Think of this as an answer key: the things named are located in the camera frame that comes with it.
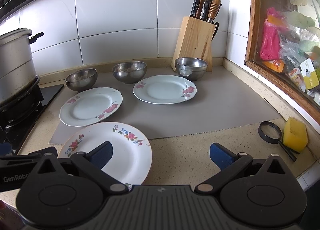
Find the brown handled knife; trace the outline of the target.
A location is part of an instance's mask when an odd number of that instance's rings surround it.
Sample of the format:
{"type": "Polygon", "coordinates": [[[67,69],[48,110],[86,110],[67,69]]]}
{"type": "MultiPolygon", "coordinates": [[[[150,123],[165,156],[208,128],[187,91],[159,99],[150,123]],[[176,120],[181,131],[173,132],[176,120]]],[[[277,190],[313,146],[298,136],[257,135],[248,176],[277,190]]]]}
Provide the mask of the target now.
{"type": "Polygon", "coordinates": [[[202,13],[202,8],[203,8],[204,0],[200,0],[199,6],[196,12],[196,18],[200,19],[201,18],[201,13],[202,13]]]}

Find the ribbed wooden handled knife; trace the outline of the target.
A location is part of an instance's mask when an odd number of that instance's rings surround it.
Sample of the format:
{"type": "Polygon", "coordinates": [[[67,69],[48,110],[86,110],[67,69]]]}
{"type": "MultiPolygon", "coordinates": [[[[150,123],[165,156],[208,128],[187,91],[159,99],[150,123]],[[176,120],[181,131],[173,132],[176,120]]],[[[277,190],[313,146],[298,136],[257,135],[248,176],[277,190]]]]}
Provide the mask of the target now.
{"type": "Polygon", "coordinates": [[[220,7],[221,7],[221,0],[212,0],[212,3],[208,10],[207,22],[213,23],[214,19],[218,15],[220,7]]]}

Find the dark handled knife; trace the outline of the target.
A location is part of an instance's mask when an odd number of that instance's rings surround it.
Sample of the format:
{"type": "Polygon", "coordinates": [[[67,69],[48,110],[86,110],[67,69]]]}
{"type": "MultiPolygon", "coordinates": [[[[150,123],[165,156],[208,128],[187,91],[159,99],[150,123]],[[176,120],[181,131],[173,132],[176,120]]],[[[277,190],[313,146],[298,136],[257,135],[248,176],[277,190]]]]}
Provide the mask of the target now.
{"type": "Polygon", "coordinates": [[[209,8],[212,4],[212,0],[204,0],[203,8],[202,8],[202,16],[201,20],[207,21],[209,8]]]}

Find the black gas stove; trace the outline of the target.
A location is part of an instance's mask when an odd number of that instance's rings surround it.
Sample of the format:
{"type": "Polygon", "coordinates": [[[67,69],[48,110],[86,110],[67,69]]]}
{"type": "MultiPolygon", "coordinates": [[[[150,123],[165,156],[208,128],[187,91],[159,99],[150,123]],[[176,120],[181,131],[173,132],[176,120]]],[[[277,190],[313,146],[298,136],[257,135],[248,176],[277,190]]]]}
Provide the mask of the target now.
{"type": "Polygon", "coordinates": [[[1,106],[1,143],[17,155],[36,122],[63,89],[63,85],[40,88],[40,77],[1,106]]]}

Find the black magnifying glass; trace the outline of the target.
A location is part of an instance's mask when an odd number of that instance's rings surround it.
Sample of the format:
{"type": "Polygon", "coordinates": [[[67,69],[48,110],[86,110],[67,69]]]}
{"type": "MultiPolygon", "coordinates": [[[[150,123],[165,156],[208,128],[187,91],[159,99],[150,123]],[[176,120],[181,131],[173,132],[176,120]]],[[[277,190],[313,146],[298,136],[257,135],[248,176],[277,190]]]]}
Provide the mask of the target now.
{"type": "Polygon", "coordinates": [[[297,158],[290,150],[289,147],[286,147],[283,142],[282,130],[275,124],[269,121],[263,121],[258,127],[258,134],[261,139],[270,144],[279,144],[283,151],[288,155],[292,162],[296,162],[297,158]]]}

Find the yellow sponge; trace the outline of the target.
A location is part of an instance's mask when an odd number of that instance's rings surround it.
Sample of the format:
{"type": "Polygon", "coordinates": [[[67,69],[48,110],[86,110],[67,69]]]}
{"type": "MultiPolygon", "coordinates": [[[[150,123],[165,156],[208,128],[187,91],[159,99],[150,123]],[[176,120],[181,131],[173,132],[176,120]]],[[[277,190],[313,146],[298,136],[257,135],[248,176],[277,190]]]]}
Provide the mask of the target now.
{"type": "Polygon", "coordinates": [[[283,144],[301,153],[308,143],[308,134],[304,123],[293,117],[286,121],[283,132],[283,144]]]}

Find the white plate colourful flowers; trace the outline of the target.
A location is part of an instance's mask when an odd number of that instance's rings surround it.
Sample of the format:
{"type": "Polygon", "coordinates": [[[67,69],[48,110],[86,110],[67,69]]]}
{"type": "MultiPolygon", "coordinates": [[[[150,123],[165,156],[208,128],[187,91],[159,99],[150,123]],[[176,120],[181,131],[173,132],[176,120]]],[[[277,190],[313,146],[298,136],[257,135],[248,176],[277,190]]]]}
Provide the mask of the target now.
{"type": "Polygon", "coordinates": [[[78,151],[89,153],[103,142],[111,143],[113,154],[101,170],[128,187],[142,184],[151,168],[152,148],[146,136],[128,124],[103,122],[85,127],[65,143],[59,158],[78,151]]]}

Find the wooden knife block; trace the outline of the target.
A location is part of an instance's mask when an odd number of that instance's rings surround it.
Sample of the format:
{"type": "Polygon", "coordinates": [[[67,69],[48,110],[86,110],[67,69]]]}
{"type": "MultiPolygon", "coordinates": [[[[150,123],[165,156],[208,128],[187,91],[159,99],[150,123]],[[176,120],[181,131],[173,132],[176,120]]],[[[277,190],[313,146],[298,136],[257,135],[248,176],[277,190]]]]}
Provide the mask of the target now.
{"type": "Polygon", "coordinates": [[[214,24],[185,16],[182,20],[171,67],[176,71],[178,58],[198,58],[207,62],[207,72],[212,71],[211,44],[217,34],[219,23],[214,24]]]}

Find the steel bowl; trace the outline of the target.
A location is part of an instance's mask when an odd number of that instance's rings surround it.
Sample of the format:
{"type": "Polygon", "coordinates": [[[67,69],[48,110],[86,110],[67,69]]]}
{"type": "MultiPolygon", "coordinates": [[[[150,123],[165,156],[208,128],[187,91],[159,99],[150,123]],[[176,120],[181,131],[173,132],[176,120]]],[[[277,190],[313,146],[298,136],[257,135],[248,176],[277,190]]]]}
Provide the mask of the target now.
{"type": "Polygon", "coordinates": [[[142,61],[123,62],[112,68],[113,76],[124,84],[139,82],[144,78],[146,71],[147,64],[142,61]]]}
{"type": "Polygon", "coordinates": [[[88,90],[94,86],[98,78],[95,68],[87,68],[76,71],[65,78],[66,86],[76,92],[88,90]]]}
{"type": "Polygon", "coordinates": [[[207,62],[199,58],[177,58],[175,60],[177,74],[190,81],[202,78],[207,71],[207,66],[207,62]]]}

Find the black handled knife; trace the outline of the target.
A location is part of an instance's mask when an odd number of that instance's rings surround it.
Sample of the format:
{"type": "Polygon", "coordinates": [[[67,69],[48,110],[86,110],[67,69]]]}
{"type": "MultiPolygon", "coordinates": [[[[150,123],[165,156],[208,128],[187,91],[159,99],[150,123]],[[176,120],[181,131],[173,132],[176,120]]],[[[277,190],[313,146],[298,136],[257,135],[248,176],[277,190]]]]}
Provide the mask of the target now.
{"type": "Polygon", "coordinates": [[[200,0],[194,0],[193,1],[193,6],[192,6],[192,9],[191,9],[190,17],[196,18],[196,13],[197,13],[197,11],[199,9],[199,5],[200,5],[200,0]]]}

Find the pale blue plate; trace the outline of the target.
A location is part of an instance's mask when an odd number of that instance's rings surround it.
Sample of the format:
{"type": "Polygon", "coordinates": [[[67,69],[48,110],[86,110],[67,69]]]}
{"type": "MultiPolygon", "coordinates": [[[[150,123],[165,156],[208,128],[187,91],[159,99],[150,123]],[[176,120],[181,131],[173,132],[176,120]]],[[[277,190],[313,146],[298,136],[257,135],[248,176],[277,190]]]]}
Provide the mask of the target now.
{"type": "Polygon", "coordinates": [[[133,94],[139,100],[156,105],[182,103],[191,100],[196,93],[193,82],[176,75],[154,75],[133,87],[133,94]]]}
{"type": "Polygon", "coordinates": [[[92,88],[68,99],[60,109],[59,118],[69,127],[86,127],[111,116],[122,102],[122,94],[114,88],[92,88]]]}

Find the yellow labelled packet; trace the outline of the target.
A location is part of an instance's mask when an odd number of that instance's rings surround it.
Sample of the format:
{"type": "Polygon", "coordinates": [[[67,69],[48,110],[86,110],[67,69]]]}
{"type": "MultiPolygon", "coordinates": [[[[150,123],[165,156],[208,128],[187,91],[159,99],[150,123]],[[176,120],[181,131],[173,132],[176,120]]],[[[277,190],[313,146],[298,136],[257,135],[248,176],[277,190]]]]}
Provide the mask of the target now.
{"type": "Polygon", "coordinates": [[[308,90],[319,86],[319,80],[310,58],[300,64],[305,86],[308,90]]]}

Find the aluminium steamer pot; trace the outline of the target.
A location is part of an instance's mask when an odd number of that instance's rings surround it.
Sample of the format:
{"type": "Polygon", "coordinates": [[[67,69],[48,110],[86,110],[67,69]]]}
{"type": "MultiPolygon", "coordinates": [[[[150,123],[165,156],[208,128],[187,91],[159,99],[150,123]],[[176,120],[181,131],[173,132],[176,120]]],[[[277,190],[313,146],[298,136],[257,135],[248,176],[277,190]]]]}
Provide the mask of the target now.
{"type": "Polygon", "coordinates": [[[36,79],[30,45],[42,36],[43,32],[33,35],[27,28],[19,28],[1,35],[1,104],[24,90],[36,79]]]}

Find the pink plastic bag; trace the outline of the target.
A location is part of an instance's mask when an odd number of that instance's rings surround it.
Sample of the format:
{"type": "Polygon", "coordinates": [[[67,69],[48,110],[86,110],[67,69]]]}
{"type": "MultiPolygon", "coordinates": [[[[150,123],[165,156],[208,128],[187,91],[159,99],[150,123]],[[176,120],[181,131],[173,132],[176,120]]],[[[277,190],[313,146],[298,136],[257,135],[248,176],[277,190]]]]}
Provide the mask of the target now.
{"type": "Polygon", "coordinates": [[[267,10],[267,17],[263,26],[263,40],[260,47],[260,58],[263,61],[278,60],[280,37],[278,32],[287,28],[284,18],[279,11],[271,7],[267,10]]]}

